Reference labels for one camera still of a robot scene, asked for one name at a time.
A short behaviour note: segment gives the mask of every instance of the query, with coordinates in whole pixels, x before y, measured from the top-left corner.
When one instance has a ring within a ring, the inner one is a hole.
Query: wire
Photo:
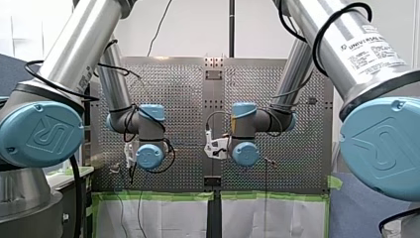
[[[105,47],[104,53],[105,53],[106,51],[108,51],[108,49],[109,49],[112,45],[117,44],[117,43],[118,43],[118,40],[117,40],[117,39],[114,39],[114,40],[112,40],[111,42],[109,42],[109,43],[106,45],[106,47]]]
[[[291,28],[293,28],[293,31],[297,34],[297,29],[294,26],[294,23],[291,21],[291,18],[289,16],[287,16],[287,20],[290,23]]]
[[[133,135],[132,138],[127,139],[127,134],[130,133],[130,130],[129,130],[130,124],[133,121],[134,114],[137,112],[137,109],[138,109],[138,106],[136,104],[132,104],[132,107],[133,107],[133,110],[132,110],[131,114],[126,115],[126,118],[124,119],[123,139],[124,139],[125,143],[132,142],[136,138],[136,135]]]
[[[151,45],[149,46],[148,57],[151,55],[152,48],[154,47],[154,42],[158,37],[158,33],[160,31],[161,24],[163,23],[164,17],[166,16],[167,10],[169,9],[169,6],[170,6],[171,3],[172,3],[172,0],[169,0],[169,2],[167,2],[166,9],[164,9],[163,16],[161,17],[160,22],[158,23],[157,31],[155,33],[154,38],[151,41]]]
[[[382,232],[382,229],[386,225],[386,223],[389,223],[389,222],[394,221],[394,220],[398,220],[398,219],[403,218],[403,217],[414,215],[414,214],[420,214],[420,207],[416,208],[416,209],[412,209],[412,210],[408,210],[408,211],[398,213],[396,215],[390,216],[390,217],[382,220],[381,222],[379,222],[379,231]]]
[[[160,121],[158,121],[155,117],[151,116],[151,114],[149,114],[147,111],[143,110],[141,107],[138,107],[138,109],[145,115],[147,115],[150,119],[152,119],[154,122],[158,123],[161,127],[161,129],[163,130],[163,132],[166,132],[166,128],[163,126],[163,124],[161,124]]]
[[[225,111],[214,111],[214,112],[212,112],[208,117],[207,117],[207,120],[206,120],[206,130],[209,130],[210,129],[210,127],[209,127],[209,121],[210,121],[210,119],[214,116],[214,115],[216,115],[216,114],[225,114],[225,115],[229,115],[229,116],[231,116],[231,113],[229,113],[229,112],[225,112]]]
[[[276,95],[276,96],[273,96],[272,98],[280,98],[280,97],[287,96],[287,95],[290,95],[292,93],[298,92],[300,89],[302,89],[303,87],[305,87],[306,84],[308,84],[308,82],[311,80],[312,74],[313,74],[313,71],[311,72],[311,74],[309,74],[308,78],[304,82],[302,82],[302,84],[300,84],[296,89],[291,90],[289,92],[285,92],[285,93]]]
[[[141,191],[140,191],[139,203],[138,203],[138,205],[137,205],[137,222],[139,223],[139,227],[140,227],[140,230],[141,230],[141,231],[142,231],[142,233],[143,233],[143,236],[144,236],[145,238],[148,238],[148,236],[146,236],[145,229],[143,229],[142,222],[140,222],[140,203],[141,203],[141,201],[142,201],[142,195],[143,195],[143,190],[141,190]]]
[[[357,10],[355,10],[355,8],[358,8],[358,7],[359,8],[364,8],[367,11],[367,19],[371,22],[371,20],[373,18],[373,12],[371,10],[371,7],[366,3],[355,2],[355,3],[351,3],[351,4],[347,5],[342,10],[340,10],[338,12],[335,12],[333,15],[331,15],[330,18],[327,20],[327,22],[325,22],[325,24],[318,31],[318,33],[315,37],[314,45],[312,46],[312,58],[313,58],[313,61],[315,63],[315,66],[318,68],[318,70],[322,74],[328,76],[327,71],[321,66],[321,63],[318,60],[319,47],[321,45],[321,41],[324,38],[325,33],[330,28],[330,26],[332,24],[334,24],[334,22],[337,19],[339,19],[341,16],[343,16],[343,14],[348,13],[348,12],[352,12],[352,11],[357,11]]]
[[[78,96],[78,97],[87,99],[87,101],[99,101],[99,98],[97,98],[97,97],[92,97],[92,96],[89,96],[89,95],[85,95],[85,94],[81,94],[81,93],[77,93],[77,92],[71,91],[71,90],[69,90],[69,89],[67,89],[65,87],[59,86],[59,85],[57,85],[57,84],[55,84],[55,83],[47,80],[46,78],[40,76],[39,74],[35,73],[30,68],[30,66],[31,65],[34,65],[34,64],[37,64],[37,63],[44,63],[44,61],[43,60],[33,60],[33,61],[29,61],[29,62],[25,63],[25,71],[28,74],[30,74],[31,76],[39,79],[40,81],[42,81],[46,85],[48,85],[48,86],[50,86],[50,87],[52,87],[52,88],[54,88],[56,90],[63,91],[63,92],[66,92],[68,94],[71,94],[71,95],[74,95],[74,96]]]
[[[134,175],[136,172],[137,163],[134,163],[132,167],[129,167],[129,177],[130,177],[130,184],[134,182]]]
[[[76,190],[76,215],[75,215],[75,224],[74,224],[74,238],[78,238],[80,236],[81,230],[81,220],[82,220],[82,203],[83,203],[83,195],[81,191],[81,178],[80,172],[78,169],[78,164],[76,157],[72,155],[70,157],[70,164],[73,169],[73,176],[74,176],[74,186]]]
[[[128,235],[128,233],[127,233],[127,229],[126,229],[126,226],[124,225],[124,221],[123,221],[123,218],[124,218],[124,202],[123,202],[123,200],[121,199],[120,195],[119,195],[119,194],[117,193],[117,191],[115,190],[115,188],[114,188],[114,193],[117,195],[117,198],[120,200],[120,203],[121,203],[121,216],[120,216],[120,223],[121,223],[121,226],[123,227],[124,234],[126,235],[126,238],[128,238],[128,237],[129,237],[129,235]]]
[[[280,3],[279,3],[279,6],[278,6],[278,17],[280,18],[280,22],[281,22],[281,25],[283,25],[283,27],[284,27],[284,29],[288,32],[288,33],[290,33],[293,37],[295,37],[295,38],[297,38],[297,39],[299,39],[300,41],[302,41],[302,42],[306,42],[306,39],[304,38],[304,37],[302,37],[302,36],[300,36],[299,34],[297,34],[297,31],[295,31],[295,32],[293,32],[293,30],[292,29],[290,29],[290,27],[289,26],[287,26],[287,24],[286,24],[286,22],[284,21],[284,16],[283,16],[283,4],[282,4],[282,0],[280,0]]]
[[[263,109],[263,108],[259,108],[260,111],[263,111],[265,113],[267,113],[269,115],[270,118],[274,118],[274,120],[277,122],[278,126],[280,127],[280,130],[277,134],[271,134],[270,132],[265,132],[266,134],[268,134],[271,137],[279,137],[281,136],[281,133],[283,131],[283,125],[281,124],[280,120],[269,110]]]
[[[167,138],[164,138],[163,140],[167,144],[167,146],[169,148],[169,152],[172,152],[172,160],[170,161],[170,164],[166,168],[164,168],[163,170],[161,170],[161,171],[149,171],[149,170],[145,170],[147,173],[154,174],[154,175],[163,174],[163,173],[165,173],[167,170],[169,170],[173,166],[173,164],[174,164],[174,162],[176,160],[175,149],[170,144],[170,141]]]

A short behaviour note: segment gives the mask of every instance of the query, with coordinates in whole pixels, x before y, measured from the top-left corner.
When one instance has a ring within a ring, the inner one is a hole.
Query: perforated metal panel
[[[241,168],[233,161],[223,162],[221,170],[220,164],[209,163],[211,159],[203,153],[203,122],[211,111],[220,110],[222,102],[227,112],[238,101],[254,101],[259,107],[269,106],[285,60],[225,59],[223,66],[217,69],[223,71],[224,81],[214,83],[205,79],[209,62],[204,59],[128,58],[125,62],[129,69],[142,77],[141,81],[132,76],[127,78],[133,102],[159,103],[165,107],[165,134],[176,149],[176,162],[162,175],[146,175],[136,170],[134,183],[129,184],[122,135],[106,128],[108,107],[100,85],[93,84],[92,91],[95,92],[96,87],[101,97],[100,103],[92,104],[95,190],[202,191],[204,176],[220,175],[223,190],[326,191],[331,161],[333,94],[329,80],[319,73],[314,74],[303,90],[295,129],[279,138],[257,135],[262,155],[275,161],[275,167],[267,166],[265,173],[264,161],[250,169]],[[315,105],[307,103],[310,97],[316,98]],[[228,122],[228,117],[215,116],[212,122],[214,132],[226,131],[223,127]],[[167,158],[162,167],[169,161]],[[110,175],[110,167],[118,163],[121,163],[122,172]]]
[[[98,135],[102,153],[100,168],[95,172],[94,189],[117,188],[151,189],[163,191],[202,191],[203,174],[201,151],[203,142],[202,122],[202,70],[203,59],[127,59],[128,69],[142,77],[130,75],[127,84],[132,102],[157,103],[165,110],[165,136],[176,149],[176,161],[167,172],[160,175],[145,175],[137,169],[133,184],[128,183],[125,168],[124,142],[122,135],[111,132],[105,125],[108,107],[101,95],[100,132]],[[165,168],[171,157],[160,168]],[[119,177],[110,176],[110,167],[121,163]]]
[[[284,64],[285,60],[226,60],[226,103],[253,101],[258,107],[268,107]],[[325,192],[331,161],[331,93],[329,80],[315,73],[301,94],[294,130],[278,138],[257,134],[262,156],[275,164],[260,160],[255,167],[244,169],[232,160],[225,161],[223,189]],[[317,103],[310,105],[309,98],[316,98]]]

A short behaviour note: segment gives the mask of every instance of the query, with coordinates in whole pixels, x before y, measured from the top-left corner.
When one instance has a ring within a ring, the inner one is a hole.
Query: silver arm segment
[[[283,0],[283,4],[285,14],[293,17],[312,48],[327,20],[350,2]],[[334,21],[318,51],[318,61],[344,99],[342,120],[359,105],[420,80],[420,72],[399,57],[361,12],[352,10]]]
[[[118,1],[80,1],[39,74],[51,82],[84,93],[121,14]]]
[[[103,54],[100,63],[121,66],[118,46],[113,44]],[[131,98],[127,88],[126,78],[120,70],[98,66],[102,90],[110,111],[131,107]]]
[[[301,92],[299,88],[309,79],[313,68],[311,48],[308,44],[295,40],[277,91],[271,101],[271,107],[292,112],[299,102]]]

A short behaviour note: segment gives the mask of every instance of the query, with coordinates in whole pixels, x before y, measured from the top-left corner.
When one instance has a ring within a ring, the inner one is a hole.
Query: light blue joint cover
[[[235,162],[243,167],[251,167],[260,159],[260,151],[254,143],[243,142],[232,153]]]
[[[284,132],[289,132],[289,131],[291,131],[291,130],[293,130],[294,129],[294,127],[296,126],[296,112],[293,112],[292,114],[291,114],[291,122],[290,122],[290,125],[289,125],[289,127],[287,127],[287,129],[284,131]]]
[[[420,100],[384,97],[356,108],[341,129],[355,176],[387,196],[420,201]]]
[[[140,108],[147,112],[149,115],[153,116],[158,121],[164,121],[164,107],[159,104],[142,104]],[[148,115],[140,111],[140,115],[143,117],[149,118]]]
[[[137,164],[146,170],[152,170],[160,166],[163,160],[162,150],[152,144],[142,145],[136,153]]]
[[[237,102],[232,107],[232,116],[241,118],[257,112],[257,105],[254,102]]]
[[[78,150],[83,131],[81,118],[67,105],[26,104],[0,122],[0,156],[18,167],[54,166]]]
[[[106,117],[105,125],[106,125],[106,127],[108,127],[109,130],[115,132],[115,129],[114,129],[114,127],[112,127],[112,124],[111,124],[111,115],[110,114],[108,114],[108,116]]]

